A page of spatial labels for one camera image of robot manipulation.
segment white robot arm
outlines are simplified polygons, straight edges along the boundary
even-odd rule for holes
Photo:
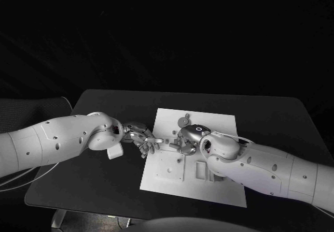
[[[87,148],[107,150],[110,159],[124,154],[120,142],[135,142],[146,158],[159,143],[142,123],[122,124],[103,112],[51,119],[0,134],[0,177],[77,157]]]
[[[304,201],[334,213],[334,168],[254,142],[241,144],[202,125],[179,132],[186,146],[171,144],[185,155],[201,150],[211,171],[255,191]]]

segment white board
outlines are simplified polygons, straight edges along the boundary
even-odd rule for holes
[[[159,108],[153,128],[156,138],[169,138],[171,143],[175,142],[182,129],[178,121],[186,114],[191,115],[192,124],[201,124],[212,131],[238,135],[234,115]],[[155,154],[147,155],[142,190],[248,207],[245,187],[228,177],[214,178],[201,151],[192,156],[183,156],[169,144],[163,143],[160,147]]]

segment black background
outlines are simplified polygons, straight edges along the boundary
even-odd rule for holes
[[[297,97],[333,152],[334,3],[0,4],[0,97]]]

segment floor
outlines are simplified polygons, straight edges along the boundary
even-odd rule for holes
[[[127,228],[129,219],[120,217],[120,225]],[[52,232],[119,232],[122,228],[117,223],[117,218],[107,215],[67,212],[61,230],[52,229]]]

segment black chair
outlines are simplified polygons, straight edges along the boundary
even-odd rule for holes
[[[50,99],[0,99],[0,133],[18,131],[40,122],[70,116],[73,106],[65,97]],[[14,188],[34,180],[41,168],[37,168],[18,180],[0,187]],[[0,178],[0,183],[16,177],[27,170]],[[0,231],[45,232],[51,231],[55,209],[31,207],[25,204],[25,195],[31,184],[0,192]]]

